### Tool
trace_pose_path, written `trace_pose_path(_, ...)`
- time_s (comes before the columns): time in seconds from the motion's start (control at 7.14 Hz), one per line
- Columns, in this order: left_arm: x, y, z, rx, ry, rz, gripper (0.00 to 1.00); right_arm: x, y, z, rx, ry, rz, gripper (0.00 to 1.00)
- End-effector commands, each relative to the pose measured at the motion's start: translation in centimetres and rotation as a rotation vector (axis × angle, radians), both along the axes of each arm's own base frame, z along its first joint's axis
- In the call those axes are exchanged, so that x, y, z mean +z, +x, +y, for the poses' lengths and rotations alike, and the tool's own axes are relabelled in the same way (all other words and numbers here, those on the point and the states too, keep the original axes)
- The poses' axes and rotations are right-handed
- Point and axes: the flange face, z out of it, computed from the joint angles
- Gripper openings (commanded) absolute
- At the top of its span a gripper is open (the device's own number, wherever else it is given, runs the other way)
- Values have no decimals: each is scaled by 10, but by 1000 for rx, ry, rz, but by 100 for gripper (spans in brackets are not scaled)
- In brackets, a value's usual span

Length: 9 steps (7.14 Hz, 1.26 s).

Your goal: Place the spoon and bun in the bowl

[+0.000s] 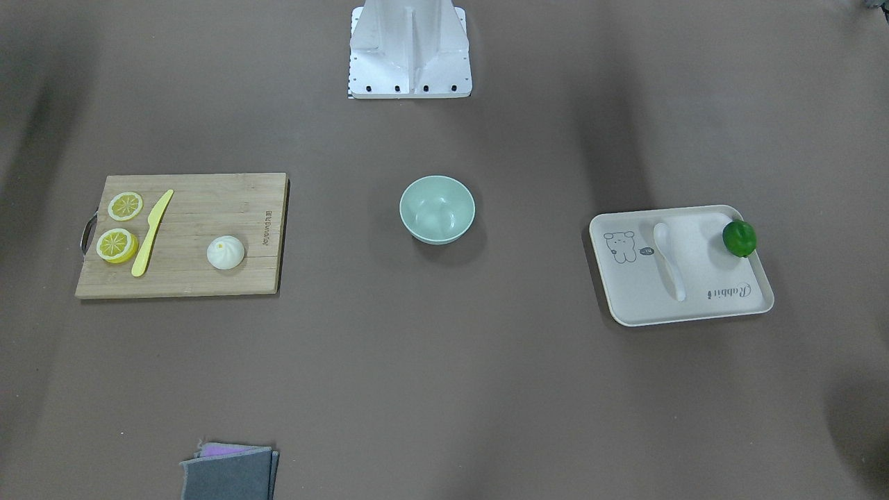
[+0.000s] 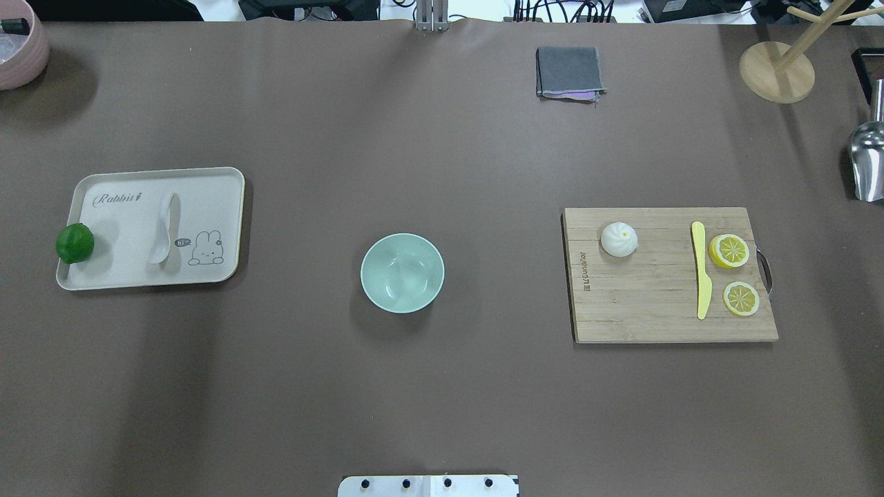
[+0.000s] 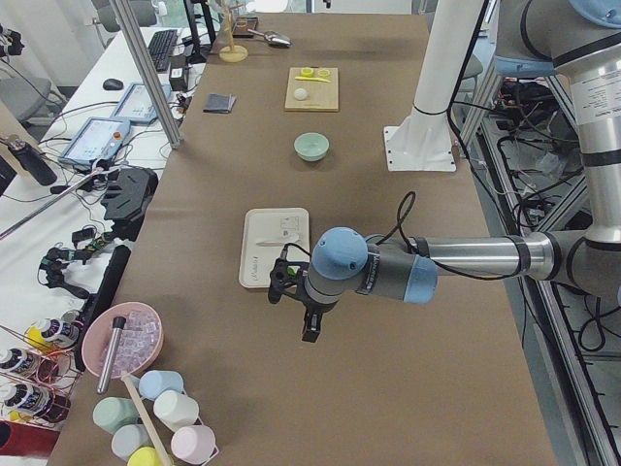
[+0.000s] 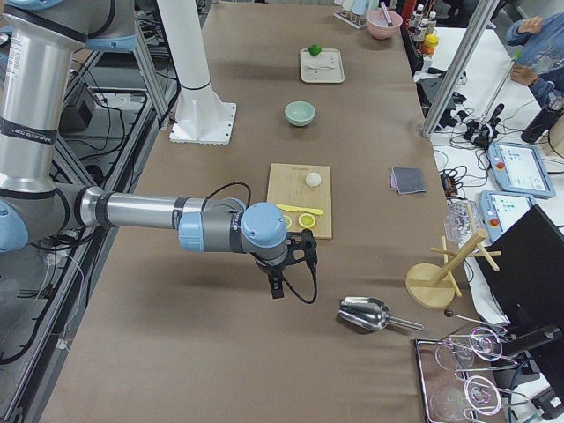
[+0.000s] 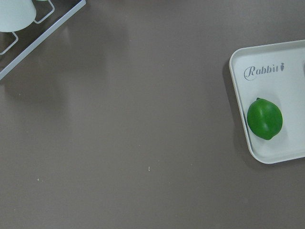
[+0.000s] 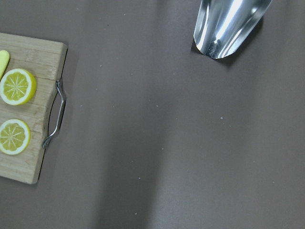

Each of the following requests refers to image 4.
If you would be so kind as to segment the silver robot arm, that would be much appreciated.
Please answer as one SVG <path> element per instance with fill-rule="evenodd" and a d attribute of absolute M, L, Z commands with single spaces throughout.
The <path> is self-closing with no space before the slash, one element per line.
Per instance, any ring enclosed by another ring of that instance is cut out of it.
<path fill-rule="evenodd" d="M 251 254 L 271 294 L 298 244 L 273 204 L 228 198 L 143 197 L 54 183 L 49 175 L 74 51 L 131 51 L 130 1 L 8 1 L 12 28 L 1 110 L 1 249 L 13 251 L 74 227 L 141 226 L 177 231 L 195 252 Z"/>

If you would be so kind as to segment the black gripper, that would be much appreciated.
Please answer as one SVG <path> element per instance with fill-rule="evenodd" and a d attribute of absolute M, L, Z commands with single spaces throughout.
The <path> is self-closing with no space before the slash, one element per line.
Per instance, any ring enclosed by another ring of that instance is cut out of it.
<path fill-rule="evenodd" d="M 254 259 L 259 270 L 268 276 L 272 299 L 277 300 L 283 298 L 283 281 L 285 280 L 283 270 L 285 269 L 286 264 L 284 262 L 272 264 L 266 259 L 261 258 L 257 253 L 254 254 Z"/>

